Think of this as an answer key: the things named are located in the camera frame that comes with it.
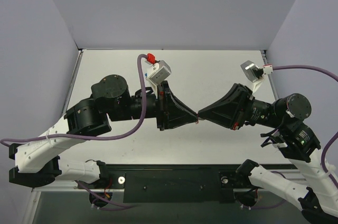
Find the gray floor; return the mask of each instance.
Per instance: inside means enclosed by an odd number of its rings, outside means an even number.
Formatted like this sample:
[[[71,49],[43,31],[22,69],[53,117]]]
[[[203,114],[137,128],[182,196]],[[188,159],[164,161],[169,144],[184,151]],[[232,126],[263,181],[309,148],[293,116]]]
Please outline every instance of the gray floor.
[[[261,206],[280,201],[277,196],[261,192]],[[43,192],[34,224],[85,223],[308,223],[293,205],[285,203],[271,210],[240,210],[239,204],[145,203],[118,212],[90,208],[88,194],[82,192]]]

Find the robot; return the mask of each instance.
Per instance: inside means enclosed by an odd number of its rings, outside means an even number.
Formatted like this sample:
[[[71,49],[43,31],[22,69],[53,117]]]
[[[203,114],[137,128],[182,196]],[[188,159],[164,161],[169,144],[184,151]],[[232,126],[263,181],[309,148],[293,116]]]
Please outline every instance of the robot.
[[[143,58],[151,65],[146,74],[151,85],[148,88],[144,85],[140,69]],[[123,188],[125,175],[113,177],[107,165],[101,161],[65,160],[59,154],[86,140],[126,137],[135,132],[145,118],[156,118],[159,130],[174,129],[199,120],[208,120],[232,130],[259,124],[273,128],[271,132],[261,135],[266,138],[261,146],[272,144],[300,171],[310,186],[287,180],[252,160],[241,164],[231,178],[222,176],[219,183],[222,185],[231,179],[232,185],[240,188],[264,188],[293,204],[310,223],[338,223],[338,178],[334,166],[322,158],[318,138],[303,123],[311,114],[307,98],[292,94],[270,104],[253,96],[266,75],[273,72],[272,65],[259,68],[250,61],[245,62],[241,67],[253,83],[253,88],[235,83],[224,97],[198,113],[183,104],[170,90],[165,79],[171,74],[171,69],[164,61],[155,60],[152,54],[141,54],[138,65],[142,88],[133,96],[129,93],[126,80],[112,74],[94,84],[90,97],[68,109],[40,137],[1,140],[9,147],[9,157],[15,160],[15,167],[9,172],[10,182],[36,188],[55,180],[78,181],[79,188],[91,193],[92,205],[104,207],[109,199],[101,197],[102,193],[91,192],[83,184],[107,189],[111,188],[114,178],[117,181],[115,188]],[[111,131],[107,116],[112,122],[139,119],[139,123],[126,134],[98,137]]]

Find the red connector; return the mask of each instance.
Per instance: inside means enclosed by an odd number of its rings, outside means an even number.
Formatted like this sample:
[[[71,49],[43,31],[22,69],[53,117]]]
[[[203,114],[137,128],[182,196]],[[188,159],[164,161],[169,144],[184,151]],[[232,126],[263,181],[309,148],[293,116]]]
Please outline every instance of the red connector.
[[[151,53],[148,53],[147,54],[147,61],[151,64],[155,64],[156,63],[155,56],[152,55]]]

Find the gray wall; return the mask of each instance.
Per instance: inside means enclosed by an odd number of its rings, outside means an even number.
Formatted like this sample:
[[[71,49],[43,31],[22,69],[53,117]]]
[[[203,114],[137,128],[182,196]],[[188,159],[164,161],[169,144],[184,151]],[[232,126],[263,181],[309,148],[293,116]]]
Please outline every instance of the gray wall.
[[[275,66],[309,64],[338,74],[338,0],[296,0],[268,50]],[[315,130],[322,145],[337,131],[338,85],[321,73],[287,70],[274,73],[279,95],[299,92],[312,104],[306,123]],[[328,160],[338,165],[338,143]]]
[[[267,49],[295,0],[54,0],[80,48]]]
[[[52,0],[0,0],[0,137],[40,135],[61,115],[77,47]],[[21,223],[30,189],[8,183],[0,146],[1,223]]]

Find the white tabletop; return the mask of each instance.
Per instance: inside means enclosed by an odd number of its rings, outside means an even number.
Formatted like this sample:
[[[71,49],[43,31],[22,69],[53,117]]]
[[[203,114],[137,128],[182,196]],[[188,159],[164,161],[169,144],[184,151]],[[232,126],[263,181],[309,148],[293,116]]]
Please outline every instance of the white tabletop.
[[[152,53],[172,69],[168,77],[174,95],[194,111],[223,97],[234,83],[248,85],[240,65],[247,60],[264,64],[260,51],[144,51],[84,50],[69,108],[91,94],[90,87],[110,74],[123,76],[130,94],[140,89],[137,61],[140,53]],[[143,63],[144,72],[149,67]],[[255,93],[257,99],[273,102],[269,81]],[[122,134],[137,121],[110,122],[112,131]],[[256,125],[232,131],[209,121],[188,124],[160,132],[156,119],[146,119],[132,136],[118,141],[91,141],[74,146],[62,157],[85,161],[101,160],[110,164],[240,164],[246,159],[259,163],[288,163],[272,146],[261,148],[260,133],[270,128]]]

